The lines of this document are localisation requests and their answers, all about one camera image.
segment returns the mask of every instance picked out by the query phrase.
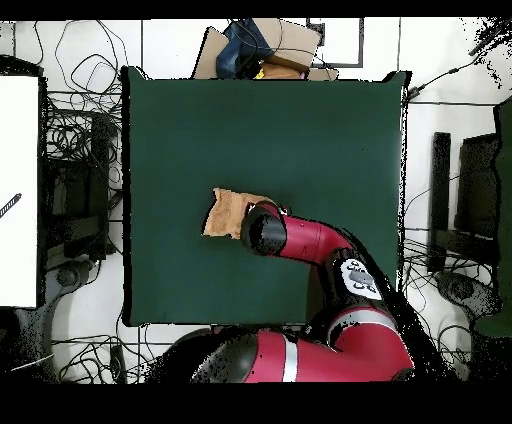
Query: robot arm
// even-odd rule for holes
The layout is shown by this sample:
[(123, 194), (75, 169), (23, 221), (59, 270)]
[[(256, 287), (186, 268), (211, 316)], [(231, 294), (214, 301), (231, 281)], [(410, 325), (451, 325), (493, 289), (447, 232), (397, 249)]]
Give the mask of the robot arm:
[(351, 234), (260, 202), (246, 211), (241, 241), (253, 253), (317, 267), (325, 307), (303, 337), (269, 330), (208, 336), (217, 344), (189, 381), (389, 381), (413, 369), (382, 300), (386, 277)]

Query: whiteboard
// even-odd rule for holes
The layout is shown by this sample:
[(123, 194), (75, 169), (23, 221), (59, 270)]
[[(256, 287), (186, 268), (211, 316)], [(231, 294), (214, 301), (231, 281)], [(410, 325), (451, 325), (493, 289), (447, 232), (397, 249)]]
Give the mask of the whiteboard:
[(0, 306), (36, 307), (39, 81), (0, 75)]

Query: white floor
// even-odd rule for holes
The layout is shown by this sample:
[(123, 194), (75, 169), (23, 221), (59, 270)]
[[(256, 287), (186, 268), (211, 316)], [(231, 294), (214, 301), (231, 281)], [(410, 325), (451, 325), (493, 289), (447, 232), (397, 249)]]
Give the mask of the white floor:
[[(382, 80), (389, 72), (396, 70), (412, 71), (411, 87), (421, 85), (447, 70), (468, 63), (471, 58), (468, 51), (475, 46), (475, 26), (472, 19), (460, 18), (365, 18), (364, 66), (363, 68), (340, 69), (340, 79)], [(151, 20), (151, 21), (104, 21), (126, 46), (130, 65), (142, 66), (152, 78), (188, 78), (194, 68), (197, 51), (201, 45), (207, 26), (222, 31), (226, 25), (223, 19), (200, 20)], [(329, 22), (328, 25), (343, 25)], [(39, 22), (38, 30), (43, 46), (41, 56), (33, 21), (19, 21), (16, 24), (15, 55), (37, 63), (41, 57), (41, 66), (48, 78), (49, 90), (68, 90), (66, 83), (72, 85), (69, 75), (73, 68), (86, 56), (99, 53), (113, 60), (111, 46), (102, 28), (95, 21), (71, 23), (57, 50), (66, 79), (63, 77), (56, 60), (55, 49), (61, 39), (65, 22)], [(0, 54), (13, 54), (13, 34), (10, 27), (0, 24)], [(340, 43), (357, 43), (357, 37), (340, 40)], [(113, 38), (120, 64), (126, 64), (123, 46), (119, 39)], [(332, 38), (326, 39), (326, 45), (332, 49)], [(341, 51), (353, 52), (354, 48), (345, 46)], [(493, 67), (502, 77), (503, 87), (490, 77), (485, 65), (471, 66), (455, 75), (448, 75), (426, 88), (409, 105), (407, 117), (407, 189), (406, 204), (417, 194), (429, 187), (430, 149), (434, 132), (452, 134), (452, 175), (458, 173), (458, 150), (464, 138), (495, 131), (492, 105), (504, 101), (510, 95), (510, 64), (501, 55), (499, 49), (491, 52), (489, 58)], [(337, 62), (343, 62), (343, 53)], [(87, 78), (93, 66), (84, 67), (82, 74)], [(91, 81), (93, 89), (104, 88), (105, 81), (112, 76), (108, 70), (98, 68)], [(453, 181), (451, 194), (450, 223), (453, 224), (455, 190), (457, 180)], [(415, 200), (406, 218), (406, 227), (427, 227), (428, 193)], [(122, 216), (122, 204), (112, 219)], [(110, 236), (113, 242), (122, 246), (121, 224), (112, 223)], [(425, 234), (408, 232), (407, 237), (425, 241)], [(116, 319), (123, 303), (123, 262), (119, 254), (107, 259), (94, 284), (66, 296), (59, 304), (54, 324), (53, 339), (67, 340), (75, 337), (94, 336), (96, 334), (114, 335)], [(432, 335), (437, 337), (439, 330), (449, 324), (467, 325), (462, 311), (442, 300), (435, 288), (426, 285), (420, 294), (418, 290), (409, 290), (409, 299), (429, 323)], [(126, 343), (132, 343), (133, 349), (148, 359), (152, 354), (164, 352), (169, 344), (181, 335), (197, 328), (185, 325), (150, 325), (145, 329), (119, 327), (120, 336)], [(443, 336), (443, 343), (449, 349), (467, 350), (469, 337), (463, 331), (451, 330)], [(55, 347), (55, 365), (60, 368), (83, 348), (81, 343), (64, 343)], [(135, 366), (137, 357), (125, 352), (127, 368)], [(84, 376), (79, 367), (70, 370), (69, 376)]]

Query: black device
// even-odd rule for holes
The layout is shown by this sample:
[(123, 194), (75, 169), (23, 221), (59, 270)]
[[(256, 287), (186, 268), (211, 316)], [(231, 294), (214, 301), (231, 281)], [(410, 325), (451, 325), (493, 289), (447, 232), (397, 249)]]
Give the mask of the black device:
[(128, 383), (122, 345), (116, 344), (110, 348), (110, 371), (117, 384)]
[(442, 271), (450, 251), (490, 265), (494, 280), (500, 259), (496, 239), (498, 186), (493, 165), (497, 137), (486, 134), (463, 142), (455, 230), (448, 229), (450, 180), (456, 178), (449, 176), (450, 146), (449, 133), (434, 134), (427, 270)]
[[(46, 217), (48, 247), (64, 244), (67, 258), (86, 254), (93, 262), (104, 260), (114, 252), (108, 241), (108, 173), (109, 141), (116, 136), (117, 129), (102, 113), (58, 113), (78, 113), (90, 120), (90, 150), (81, 160), (48, 160), (47, 194), (48, 203), (53, 205)], [(56, 180), (63, 181), (65, 187), (60, 192), (60, 202), (56, 197)], [(55, 206), (60, 206), (60, 213), (55, 213)]]

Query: green tablecloth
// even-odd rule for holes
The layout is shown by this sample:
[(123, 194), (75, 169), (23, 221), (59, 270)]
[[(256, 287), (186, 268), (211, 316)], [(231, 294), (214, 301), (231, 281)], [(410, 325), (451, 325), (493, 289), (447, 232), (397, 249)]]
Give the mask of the green tablecloth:
[(308, 265), (201, 236), (214, 187), (349, 229), (394, 284), (405, 73), (385, 83), (127, 74), (131, 325), (305, 321)]
[(500, 139), (496, 171), (500, 187), (498, 243), (500, 262), (497, 285), (503, 307), (495, 316), (481, 317), (475, 330), (489, 337), (512, 337), (512, 98), (494, 109)]

